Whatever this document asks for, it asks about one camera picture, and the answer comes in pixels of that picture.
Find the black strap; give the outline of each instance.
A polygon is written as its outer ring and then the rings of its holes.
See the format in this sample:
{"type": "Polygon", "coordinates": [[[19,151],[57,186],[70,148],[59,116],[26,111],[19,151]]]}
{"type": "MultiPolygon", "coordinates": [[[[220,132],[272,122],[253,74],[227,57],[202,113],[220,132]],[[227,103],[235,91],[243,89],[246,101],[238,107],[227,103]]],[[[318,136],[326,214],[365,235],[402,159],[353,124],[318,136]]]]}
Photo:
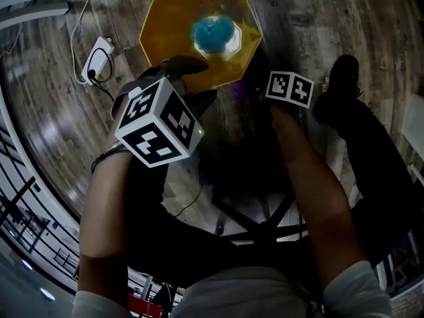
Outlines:
{"type": "Polygon", "coordinates": [[[96,160],[93,161],[93,163],[91,164],[91,175],[94,174],[94,170],[96,168],[96,166],[104,161],[104,159],[116,154],[116,153],[131,153],[130,150],[128,148],[126,148],[124,146],[124,144],[118,144],[118,145],[114,145],[112,146],[112,148],[104,153],[102,153],[100,155],[100,157],[98,157],[96,160]]]}

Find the white sleeve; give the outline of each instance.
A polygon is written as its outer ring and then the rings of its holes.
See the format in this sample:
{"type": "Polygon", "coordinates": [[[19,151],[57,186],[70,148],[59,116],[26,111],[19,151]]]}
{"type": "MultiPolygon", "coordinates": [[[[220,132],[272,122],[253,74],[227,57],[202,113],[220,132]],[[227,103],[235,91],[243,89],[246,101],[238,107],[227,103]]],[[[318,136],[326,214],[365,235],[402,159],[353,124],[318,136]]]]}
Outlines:
{"type": "Polygon", "coordinates": [[[72,318],[130,318],[130,311],[102,295],[78,291],[72,318]]]}
{"type": "Polygon", "coordinates": [[[325,315],[386,318],[392,316],[390,298],[383,292],[371,264],[357,262],[339,274],[324,290],[325,315]]]}

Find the ceiling light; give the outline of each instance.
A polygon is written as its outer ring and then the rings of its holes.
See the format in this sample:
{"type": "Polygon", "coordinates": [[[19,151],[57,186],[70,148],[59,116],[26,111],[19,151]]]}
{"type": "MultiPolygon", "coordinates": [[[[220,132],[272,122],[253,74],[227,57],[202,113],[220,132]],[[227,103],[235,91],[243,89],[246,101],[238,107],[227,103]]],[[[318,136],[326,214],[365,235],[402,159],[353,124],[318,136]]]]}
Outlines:
{"type": "Polygon", "coordinates": [[[40,291],[43,294],[44,298],[46,298],[46,300],[48,300],[48,301],[54,301],[55,300],[55,297],[53,297],[53,295],[50,292],[46,291],[43,288],[40,288],[40,291]]]}
{"type": "Polygon", "coordinates": [[[24,264],[24,267],[27,270],[30,270],[30,271],[32,270],[32,266],[27,261],[25,261],[25,260],[22,259],[22,264],[24,264]]]}

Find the person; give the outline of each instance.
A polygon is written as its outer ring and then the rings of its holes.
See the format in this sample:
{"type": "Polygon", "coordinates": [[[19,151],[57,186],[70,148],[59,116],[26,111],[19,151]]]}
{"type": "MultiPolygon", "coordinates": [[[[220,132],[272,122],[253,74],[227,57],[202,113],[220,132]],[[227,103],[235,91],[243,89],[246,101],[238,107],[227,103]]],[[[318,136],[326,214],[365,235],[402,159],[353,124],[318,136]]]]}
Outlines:
{"type": "MultiPolygon", "coordinates": [[[[309,232],[295,242],[235,246],[193,228],[160,204],[166,166],[148,169],[128,152],[111,155],[96,167],[87,192],[72,317],[129,317],[128,265],[187,288],[173,318],[390,317],[390,299],[372,267],[408,232],[417,207],[395,145],[357,99],[358,72],[355,58],[340,57],[313,109],[318,122],[346,140],[363,196],[353,210],[278,105],[270,105],[272,126],[309,232]]],[[[105,151],[116,143],[115,126],[105,151]]]]}

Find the white cube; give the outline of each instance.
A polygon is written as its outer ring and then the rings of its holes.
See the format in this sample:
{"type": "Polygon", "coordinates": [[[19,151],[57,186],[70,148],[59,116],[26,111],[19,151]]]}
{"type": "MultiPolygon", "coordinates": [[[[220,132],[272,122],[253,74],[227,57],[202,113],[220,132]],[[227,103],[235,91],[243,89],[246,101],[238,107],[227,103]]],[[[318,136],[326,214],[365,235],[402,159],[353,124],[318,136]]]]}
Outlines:
{"type": "Polygon", "coordinates": [[[309,108],[313,81],[293,72],[271,71],[265,96],[309,108]]]}
{"type": "Polygon", "coordinates": [[[136,87],[115,136],[148,167],[187,158],[204,131],[168,78],[136,87]]]}

